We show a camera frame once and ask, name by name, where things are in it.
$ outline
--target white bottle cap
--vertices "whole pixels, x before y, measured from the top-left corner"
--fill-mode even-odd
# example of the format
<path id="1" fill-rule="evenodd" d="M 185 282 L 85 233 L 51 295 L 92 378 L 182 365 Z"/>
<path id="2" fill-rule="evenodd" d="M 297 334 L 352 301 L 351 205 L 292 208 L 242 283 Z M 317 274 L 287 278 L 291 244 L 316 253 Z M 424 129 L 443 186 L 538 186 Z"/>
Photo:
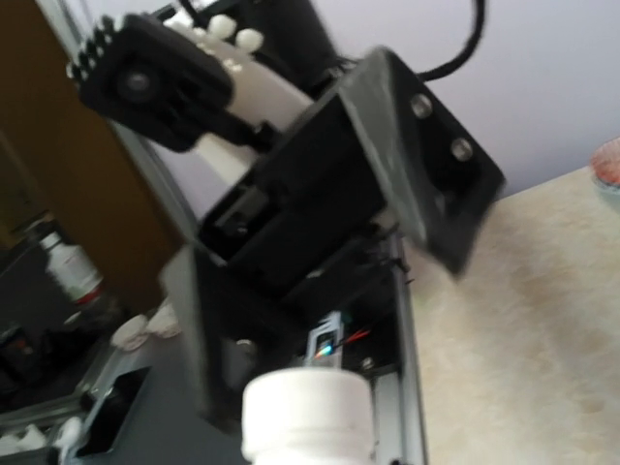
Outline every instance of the white bottle cap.
<path id="1" fill-rule="evenodd" d="M 332 368 L 293 368 L 252 381 L 243 394 L 242 425 L 242 451 L 251 462 L 295 449 L 307 457 L 304 463 L 314 463 L 308 459 L 315 454 L 370 463 L 374 448 L 370 386 Z"/>
<path id="2" fill-rule="evenodd" d="M 41 245 L 43 245 L 44 249 L 51 249 L 54 245 L 56 245 L 59 242 L 62 242 L 62 239 L 56 232 L 53 232 L 52 234 L 45 236 L 41 240 Z"/>

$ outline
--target speckled surface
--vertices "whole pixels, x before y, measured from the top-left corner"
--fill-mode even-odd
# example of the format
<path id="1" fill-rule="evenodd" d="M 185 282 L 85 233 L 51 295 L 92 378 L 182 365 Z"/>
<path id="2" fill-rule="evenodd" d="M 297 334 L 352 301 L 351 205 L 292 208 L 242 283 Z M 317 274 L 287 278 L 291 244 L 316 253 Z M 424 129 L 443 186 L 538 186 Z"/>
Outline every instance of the speckled surface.
<path id="1" fill-rule="evenodd" d="M 498 202 L 461 281 L 410 258 L 433 465 L 620 464 L 620 214 L 588 169 Z"/>

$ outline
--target white bottle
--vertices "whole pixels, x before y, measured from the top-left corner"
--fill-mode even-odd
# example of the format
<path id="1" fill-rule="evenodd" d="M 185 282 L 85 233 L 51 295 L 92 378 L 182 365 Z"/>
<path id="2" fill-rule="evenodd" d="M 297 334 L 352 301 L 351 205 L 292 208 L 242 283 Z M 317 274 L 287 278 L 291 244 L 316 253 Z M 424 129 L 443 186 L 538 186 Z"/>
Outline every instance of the white bottle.
<path id="1" fill-rule="evenodd" d="M 81 247 L 63 243 L 56 232 L 44 237 L 41 245 L 49 255 L 47 273 L 73 303 L 84 303 L 99 293 L 103 278 Z"/>
<path id="2" fill-rule="evenodd" d="M 254 465 L 371 465 L 368 383 L 333 368 L 263 375 L 243 394 L 243 446 Z"/>

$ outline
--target red wire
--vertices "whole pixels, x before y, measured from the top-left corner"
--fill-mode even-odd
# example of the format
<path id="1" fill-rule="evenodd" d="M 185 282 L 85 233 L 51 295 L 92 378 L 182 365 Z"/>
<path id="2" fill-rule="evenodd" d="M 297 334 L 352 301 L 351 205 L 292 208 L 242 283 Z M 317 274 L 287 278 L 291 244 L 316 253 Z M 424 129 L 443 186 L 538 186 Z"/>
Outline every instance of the red wire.
<path id="1" fill-rule="evenodd" d="M 366 337 L 368 334 L 370 334 L 370 330 L 359 330 L 355 333 L 353 333 L 351 336 L 349 336 L 349 338 L 347 338 L 347 340 L 345 341 L 345 344 L 349 344 L 351 342 L 355 342 L 358 339 L 362 339 L 364 337 Z"/>

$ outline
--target screw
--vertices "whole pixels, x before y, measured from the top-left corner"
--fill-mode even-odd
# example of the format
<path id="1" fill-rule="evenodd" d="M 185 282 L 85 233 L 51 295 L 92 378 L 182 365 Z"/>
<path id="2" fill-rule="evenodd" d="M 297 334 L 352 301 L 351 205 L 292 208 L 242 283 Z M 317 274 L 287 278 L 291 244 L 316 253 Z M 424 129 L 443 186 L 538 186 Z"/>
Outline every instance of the screw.
<path id="1" fill-rule="evenodd" d="M 464 138 L 455 139 L 450 147 L 452 155 L 459 162 L 467 162 L 474 155 L 474 149 L 472 144 Z"/>
<path id="2" fill-rule="evenodd" d="M 236 345 L 239 349 L 241 349 L 241 351 L 243 351 L 243 354 L 248 357 L 256 356 L 258 349 L 254 341 L 251 341 L 250 339 L 239 339 L 236 341 Z"/>
<path id="3" fill-rule="evenodd" d="M 424 94 L 414 95 L 411 99 L 411 108 L 419 119 L 427 118 L 433 113 L 433 104 Z"/>
<path id="4" fill-rule="evenodd" d="M 370 371 L 375 367 L 375 360 L 373 360 L 370 356 L 361 361 L 361 368 L 364 371 Z"/>
<path id="5" fill-rule="evenodd" d="M 306 278 L 308 279 L 316 279 L 316 278 L 320 278 L 321 276 L 323 276 L 323 273 L 325 273 L 326 271 L 322 268 L 317 268 L 314 271 L 310 271 L 308 273 L 308 275 L 306 276 Z"/>
<path id="6" fill-rule="evenodd" d="M 144 92 L 151 85 L 151 79 L 145 73 L 131 73 L 126 82 L 127 87 L 135 92 Z"/>
<path id="7" fill-rule="evenodd" d="M 239 212 L 234 213 L 223 228 L 225 233 L 235 237 L 243 237 L 250 231 L 245 217 Z"/>

